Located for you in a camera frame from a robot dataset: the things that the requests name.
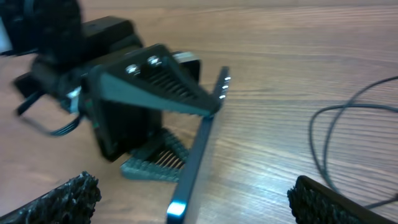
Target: screw head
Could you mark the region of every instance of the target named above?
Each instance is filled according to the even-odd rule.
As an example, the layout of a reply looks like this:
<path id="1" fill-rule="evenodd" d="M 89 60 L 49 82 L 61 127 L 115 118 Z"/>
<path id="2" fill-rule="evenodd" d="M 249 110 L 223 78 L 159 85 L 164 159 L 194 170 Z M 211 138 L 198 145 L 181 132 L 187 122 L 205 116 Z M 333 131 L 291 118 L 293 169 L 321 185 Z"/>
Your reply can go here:
<path id="1" fill-rule="evenodd" d="M 157 67 L 161 64 L 162 62 L 160 61 L 160 59 L 157 56 L 151 56 L 148 58 L 148 64 L 153 66 L 153 67 Z"/>
<path id="2" fill-rule="evenodd" d="M 139 73 L 139 68 L 137 65 L 129 65 L 126 67 L 127 74 L 137 75 Z"/>

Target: tabletop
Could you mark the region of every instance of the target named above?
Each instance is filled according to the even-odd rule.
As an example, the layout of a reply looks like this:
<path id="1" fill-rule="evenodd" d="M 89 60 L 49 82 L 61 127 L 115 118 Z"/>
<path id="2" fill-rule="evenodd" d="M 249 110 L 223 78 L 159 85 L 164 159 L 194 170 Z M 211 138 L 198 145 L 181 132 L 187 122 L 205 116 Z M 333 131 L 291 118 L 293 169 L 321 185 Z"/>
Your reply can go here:
<path id="1" fill-rule="evenodd" d="M 231 68 L 212 174 L 198 223 L 295 223 L 286 192 L 299 175 L 324 184 L 308 147 L 318 109 L 345 102 L 362 87 L 398 72 L 398 3 L 393 0 L 82 0 L 86 21 L 132 19 L 146 45 L 166 44 L 202 59 L 201 84 L 212 89 Z M 0 73 L 0 215 L 30 202 L 81 171 L 99 178 L 103 199 L 93 223 L 164 223 L 175 184 L 121 177 L 122 156 L 100 155 L 90 124 L 62 138 L 42 136 L 13 114 L 21 103 L 12 80 L 31 56 L 2 58 Z M 361 102 L 398 106 L 397 82 Z M 315 125 L 317 148 L 335 112 Z M 49 98 L 27 115 L 50 128 L 71 120 Z M 165 126 L 192 143 L 199 118 L 165 114 Z M 350 109 L 331 140 L 331 178 L 367 205 L 398 189 L 398 119 L 385 111 Z M 398 206 L 374 209 L 398 222 Z"/>

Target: wire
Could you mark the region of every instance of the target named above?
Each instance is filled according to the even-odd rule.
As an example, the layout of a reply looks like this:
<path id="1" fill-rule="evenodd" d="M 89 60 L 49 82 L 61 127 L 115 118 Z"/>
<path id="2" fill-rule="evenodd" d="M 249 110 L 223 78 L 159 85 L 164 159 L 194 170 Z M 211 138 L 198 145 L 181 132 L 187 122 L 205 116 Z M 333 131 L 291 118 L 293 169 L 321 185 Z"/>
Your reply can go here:
<path id="1" fill-rule="evenodd" d="M 38 122 L 36 122 L 33 119 L 23 117 L 22 114 L 25 113 L 42 95 L 44 95 L 44 93 L 35 92 L 35 93 L 31 94 L 16 109 L 17 116 L 20 117 L 23 122 L 31 125 L 33 128 L 40 131 L 42 134 L 53 136 L 53 137 L 64 136 L 79 126 L 80 121 L 83 118 L 81 113 L 71 123 L 67 124 L 66 126 L 60 128 L 58 130 L 55 130 L 55 131 L 48 130 L 47 128 L 43 127 L 41 124 L 39 124 Z"/>
<path id="2" fill-rule="evenodd" d="M 327 159 L 328 159 L 328 148 L 329 148 L 329 143 L 330 143 L 330 139 L 331 139 L 331 135 L 333 133 L 333 129 L 338 121 L 338 119 L 341 117 L 341 115 L 343 114 L 343 112 L 347 109 L 347 108 L 371 108 L 371 109 L 382 109 L 382 110 L 388 110 L 388 111 L 392 111 L 392 112 L 396 112 L 398 113 L 398 108 L 394 108 L 391 106 L 384 106 L 384 105 L 374 105 L 374 104 L 354 104 L 355 100 L 362 95 L 364 92 L 368 91 L 369 89 L 371 89 L 372 87 L 375 87 L 377 85 L 380 85 L 382 83 L 385 82 L 389 82 L 389 81 L 393 81 L 393 80 L 397 80 L 398 76 L 396 77 L 391 77 L 391 78 L 387 78 L 387 79 L 383 79 L 380 80 L 378 82 L 372 83 L 368 86 L 366 86 L 365 88 L 363 88 L 362 90 L 358 91 L 357 93 L 354 94 L 354 96 L 352 96 L 346 104 L 344 105 L 336 105 L 336 106 L 329 106 L 323 109 L 320 109 L 319 111 L 317 111 L 310 120 L 310 124 L 308 126 L 308 140 L 309 140 L 309 144 L 310 144 L 310 150 L 315 162 L 315 165 L 320 173 L 320 175 L 323 177 L 323 179 L 325 180 L 325 182 L 328 184 L 328 186 L 334 190 L 335 192 L 339 193 L 342 195 L 342 193 L 339 191 L 339 189 L 334 185 L 333 181 L 330 179 L 330 176 L 328 174 L 328 169 L 327 169 Z M 315 146 L 313 143 L 313 124 L 317 118 L 317 116 L 325 111 L 329 111 L 329 110 L 337 110 L 340 109 L 339 112 L 337 112 L 336 116 L 333 118 L 333 121 L 330 123 L 326 137 L 325 137 L 325 142 L 323 145 L 323 167 L 321 166 L 318 157 L 316 155 L 315 152 Z M 395 202 L 398 201 L 398 197 L 396 196 L 394 199 L 385 201 L 385 202 L 379 202 L 379 203 L 375 203 L 372 205 L 368 205 L 365 206 L 368 209 L 371 208 L 375 208 L 387 203 L 391 203 L 391 202 Z"/>

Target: black object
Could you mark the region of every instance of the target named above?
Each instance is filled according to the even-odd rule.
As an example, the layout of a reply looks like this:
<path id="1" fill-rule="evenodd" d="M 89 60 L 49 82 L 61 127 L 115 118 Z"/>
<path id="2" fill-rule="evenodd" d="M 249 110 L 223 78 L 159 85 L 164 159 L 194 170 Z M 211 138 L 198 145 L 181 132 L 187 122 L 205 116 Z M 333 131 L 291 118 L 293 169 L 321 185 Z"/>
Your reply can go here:
<path id="1" fill-rule="evenodd" d="M 220 103 L 225 99 L 228 90 L 228 70 L 228 67 L 222 68 L 213 91 L 213 96 L 219 98 Z M 211 167 L 217 132 L 215 122 L 219 113 L 201 121 L 190 156 L 167 209 L 167 224 L 196 223 L 202 191 Z"/>
<path id="2" fill-rule="evenodd" d="M 101 200 L 98 179 L 87 172 L 0 217 L 0 224 L 88 224 Z"/>
<path id="3" fill-rule="evenodd" d="M 394 224 L 346 197 L 306 177 L 298 177 L 287 192 L 292 214 L 298 224 Z"/>
<path id="4" fill-rule="evenodd" d="M 160 44 L 145 48 L 131 21 L 109 16 L 80 24 L 75 0 L 5 0 L 0 6 L 13 47 L 4 54 L 38 54 L 31 71 L 14 82 L 25 98 L 17 115 L 44 94 L 77 114 L 56 131 L 23 117 L 44 134 L 67 134 L 86 117 L 107 160 L 146 151 L 145 161 L 150 162 L 166 151 L 164 142 L 148 148 L 165 134 L 162 110 L 211 116 L 220 108 L 218 99 L 198 85 L 197 58 L 187 52 L 172 54 Z M 13 19 L 20 16 L 22 24 L 17 26 Z M 30 38 L 27 43 L 20 36 L 25 33 Z M 181 153 L 181 159 L 187 156 L 183 148 Z"/>
<path id="5" fill-rule="evenodd" d="M 331 135 L 333 133 L 333 129 L 338 121 L 338 119 L 341 117 L 341 115 L 343 114 L 343 112 L 347 109 L 347 108 L 371 108 L 371 109 L 382 109 L 382 110 L 388 110 L 391 112 L 395 112 L 398 113 L 398 108 L 394 108 L 391 106 L 384 106 L 384 105 L 372 105 L 372 104 L 356 104 L 355 101 L 357 100 L 357 98 L 362 95 L 364 92 L 368 91 L 369 89 L 386 83 L 386 82 L 390 82 L 393 80 L 398 80 L 398 76 L 395 77 L 391 77 L 391 78 L 387 78 L 387 79 L 383 79 L 380 80 L 378 82 L 372 83 L 368 86 L 366 86 L 365 88 L 363 88 L 362 90 L 358 91 L 357 93 L 354 94 L 354 96 L 352 96 L 348 102 L 345 105 L 336 105 L 336 106 L 329 106 L 323 109 L 320 109 L 319 111 L 317 111 L 310 120 L 310 124 L 308 127 L 308 141 L 310 143 L 310 150 L 313 156 L 313 159 L 315 161 L 315 165 L 317 166 L 317 169 L 319 171 L 319 173 L 321 174 L 321 176 L 323 177 L 323 179 L 325 180 L 325 182 L 328 184 L 328 186 L 334 190 L 335 192 L 341 194 L 341 192 L 338 190 L 338 188 L 334 185 L 333 181 L 331 180 L 329 173 L 328 173 L 328 169 L 327 169 L 327 161 L 328 161 L 328 148 L 329 148 L 329 143 L 330 143 L 330 139 L 331 139 Z M 326 134 L 325 137 L 325 142 L 323 145 L 323 166 L 321 166 L 318 157 L 315 153 L 315 146 L 313 143 L 313 125 L 314 122 L 317 118 L 318 115 L 320 115 L 321 113 L 325 112 L 325 111 L 329 111 L 329 110 L 339 110 L 339 112 L 337 112 L 337 114 L 335 115 L 335 117 L 333 118 L 333 121 L 330 123 L 330 126 L 328 128 L 328 132 Z M 376 208 L 388 203 L 392 203 L 392 202 L 396 202 L 398 201 L 398 194 L 390 199 L 390 200 L 386 200 L 384 202 L 378 202 L 378 203 L 374 203 L 371 205 L 367 205 L 365 206 L 368 209 L 372 209 L 372 208 Z"/>
<path id="6" fill-rule="evenodd" d="M 0 17 L 12 44 L 4 55 L 38 53 L 53 63 L 79 61 L 85 40 L 76 0 L 3 0 Z"/>

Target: black mount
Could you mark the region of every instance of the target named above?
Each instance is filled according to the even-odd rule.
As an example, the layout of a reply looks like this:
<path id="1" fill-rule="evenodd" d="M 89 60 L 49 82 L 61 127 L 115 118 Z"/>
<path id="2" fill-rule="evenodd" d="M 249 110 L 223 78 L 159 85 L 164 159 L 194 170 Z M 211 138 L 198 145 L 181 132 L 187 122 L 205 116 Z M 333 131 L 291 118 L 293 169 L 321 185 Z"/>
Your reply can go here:
<path id="1" fill-rule="evenodd" d="M 66 56 L 39 51 L 31 72 L 15 80 L 25 98 L 18 115 L 48 94 L 78 118 L 62 131 L 45 133 L 64 135 L 86 117 L 107 160 L 132 154 L 121 166 L 123 176 L 178 181 L 188 150 L 162 127 L 162 110 L 212 116 L 221 107 L 198 85 L 199 59 L 160 44 L 143 47 L 125 19 L 105 17 L 82 24 L 82 30 L 82 49 Z M 78 60 L 68 60 L 71 52 L 80 52 Z"/>

